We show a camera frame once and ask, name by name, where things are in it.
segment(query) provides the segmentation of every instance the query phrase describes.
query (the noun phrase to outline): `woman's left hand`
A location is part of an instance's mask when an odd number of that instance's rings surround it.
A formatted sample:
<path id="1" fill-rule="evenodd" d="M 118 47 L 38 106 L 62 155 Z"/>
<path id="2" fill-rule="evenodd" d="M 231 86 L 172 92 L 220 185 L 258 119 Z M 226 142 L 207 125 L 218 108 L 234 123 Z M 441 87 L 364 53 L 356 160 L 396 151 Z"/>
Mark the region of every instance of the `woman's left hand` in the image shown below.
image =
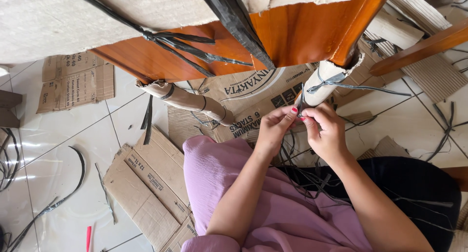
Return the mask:
<path id="1" fill-rule="evenodd" d="M 279 152 L 284 133 L 294 128 L 297 118 L 295 106 L 280 107 L 262 117 L 254 152 L 273 158 Z"/>

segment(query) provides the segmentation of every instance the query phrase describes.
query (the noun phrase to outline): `shiny floor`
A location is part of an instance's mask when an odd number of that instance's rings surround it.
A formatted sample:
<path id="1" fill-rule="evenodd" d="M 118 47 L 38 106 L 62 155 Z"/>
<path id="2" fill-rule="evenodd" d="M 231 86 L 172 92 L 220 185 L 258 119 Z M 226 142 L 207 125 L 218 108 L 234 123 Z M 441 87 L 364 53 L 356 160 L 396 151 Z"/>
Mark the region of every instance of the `shiny floor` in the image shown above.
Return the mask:
<path id="1" fill-rule="evenodd" d="M 459 48 L 468 50 L 468 43 Z M 455 51 L 445 55 L 452 61 L 465 57 Z M 84 251 L 86 229 L 92 226 L 90 251 L 152 252 L 153 248 L 130 217 L 111 199 L 117 217 L 117 224 L 113 225 L 94 167 L 96 163 L 104 174 L 121 145 L 136 143 L 142 134 L 139 126 L 149 95 L 134 87 L 132 76 L 116 68 L 115 98 L 70 111 L 36 114 L 42 65 L 43 60 L 21 64 L 14 67 L 11 74 L 0 77 L 1 90 L 23 95 L 22 104 L 15 108 L 21 128 L 13 129 L 20 148 L 21 169 L 8 190 L 0 193 L 0 225 L 16 237 L 55 197 L 63 198 L 76 187 L 80 175 L 79 159 L 67 147 L 74 146 L 87 162 L 83 186 L 63 205 L 40 217 L 18 250 Z M 468 66 L 468 60 L 457 66 Z M 395 81 L 387 88 L 413 96 L 374 91 L 337 110 L 342 116 L 363 111 L 378 114 L 370 124 L 346 132 L 350 151 L 358 157 L 389 135 L 407 148 L 411 156 L 425 160 L 439 144 L 444 134 L 444 122 L 429 97 L 409 77 Z M 455 102 L 453 123 L 468 121 L 468 86 L 449 97 L 446 103 L 438 103 L 447 117 L 450 116 L 450 101 Z M 167 107 L 159 100 L 153 103 L 153 124 L 168 134 Z M 460 126 L 450 134 L 449 142 L 431 162 L 439 167 L 468 166 L 468 125 Z M 304 134 L 298 134 L 297 138 L 297 150 L 308 148 Z M 8 151 L 14 151 L 13 144 L 9 145 Z M 305 155 L 296 160 L 305 166 L 311 162 Z"/>

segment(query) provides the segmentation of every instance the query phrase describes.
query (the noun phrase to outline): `woman's right hand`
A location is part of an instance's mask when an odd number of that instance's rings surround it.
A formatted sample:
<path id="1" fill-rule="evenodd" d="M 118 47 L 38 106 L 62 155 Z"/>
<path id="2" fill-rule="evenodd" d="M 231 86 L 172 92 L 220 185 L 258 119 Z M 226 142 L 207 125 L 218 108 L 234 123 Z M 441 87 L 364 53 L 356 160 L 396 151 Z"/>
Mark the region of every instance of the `woman's right hand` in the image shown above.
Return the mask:
<path id="1" fill-rule="evenodd" d="M 307 140 L 310 147 L 331 167 L 354 157 L 346 146 L 344 137 L 344 120 L 327 104 L 321 103 L 315 108 L 302 111 L 301 120 L 307 128 Z"/>

